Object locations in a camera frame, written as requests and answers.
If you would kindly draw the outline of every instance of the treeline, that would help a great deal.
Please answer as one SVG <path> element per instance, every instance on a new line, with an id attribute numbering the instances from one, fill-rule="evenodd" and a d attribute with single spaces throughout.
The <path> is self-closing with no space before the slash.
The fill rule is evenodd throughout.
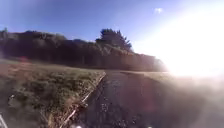
<path id="1" fill-rule="evenodd" d="M 120 31 L 103 29 L 95 42 L 68 40 L 60 34 L 37 31 L 0 31 L 3 57 L 26 57 L 48 63 L 85 68 L 161 71 L 162 62 L 153 56 L 132 51 L 131 43 Z"/>

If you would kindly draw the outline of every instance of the dry grass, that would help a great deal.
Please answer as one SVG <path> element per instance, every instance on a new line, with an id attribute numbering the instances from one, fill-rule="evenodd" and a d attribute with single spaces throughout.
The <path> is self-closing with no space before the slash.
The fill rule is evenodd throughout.
<path id="1" fill-rule="evenodd" d="M 9 107 L 29 108 L 27 112 L 40 113 L 44 127 L 59 127 L 104 74 L 99 70 L 0 60 L 0 92 L 11 95 Z M 6 90 L 9 83 L 11 90 Z"/>

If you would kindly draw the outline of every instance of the road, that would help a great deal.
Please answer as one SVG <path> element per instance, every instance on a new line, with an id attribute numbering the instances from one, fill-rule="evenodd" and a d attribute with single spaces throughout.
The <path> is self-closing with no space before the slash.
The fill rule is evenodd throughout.
<path id="1" fill-rule="evenodd" d="M 172 87 L 137 74 L 108 72 L 74 125 L 82 128 L 221 128 L 224 126 L 222 95 L 208 93 L 210 96 L 207 96 L 205 92 L 198 87 Z"/>

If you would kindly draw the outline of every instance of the vegetation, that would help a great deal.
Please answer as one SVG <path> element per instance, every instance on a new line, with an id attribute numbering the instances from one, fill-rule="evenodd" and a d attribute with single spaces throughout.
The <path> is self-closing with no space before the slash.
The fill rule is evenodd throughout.
<path id="1" fill-rule="evenodd" d="M 0 109 L 10 112 L 13 108 L 9 118 L 19 122 L 25 120 L 25 128 L 31 127 L 28 125 L 32 123 L 31 115 L 38 127 L 40 124 L 59 127 L 104 76 L 103 71 L 96 70 L 8 60 L 0 62 L 0 105 L 3 105 Z M 14 127 L 10 120 L 8 125 Z"/>
<path id="2" fill-rule="evenodd" d="M 96 42 L 68 40 L 60 34 L 37 31 L 0 31 L 0 48 L 5 58 L 26 57 L 48 63 L 85 68 L 161 71 L 161 61 L 140 55 L 120 31 L 103 29 Z"/>

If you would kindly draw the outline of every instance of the sunlight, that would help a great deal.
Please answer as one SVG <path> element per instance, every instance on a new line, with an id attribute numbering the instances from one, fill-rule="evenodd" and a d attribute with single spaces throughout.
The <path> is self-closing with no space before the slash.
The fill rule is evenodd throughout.
<path id="1" fill-rule="evenodd" d="M 174 75 L 213 75 L 224 69 L 224 9 L 200 8 L 171 21 L 151 38 Z"/>

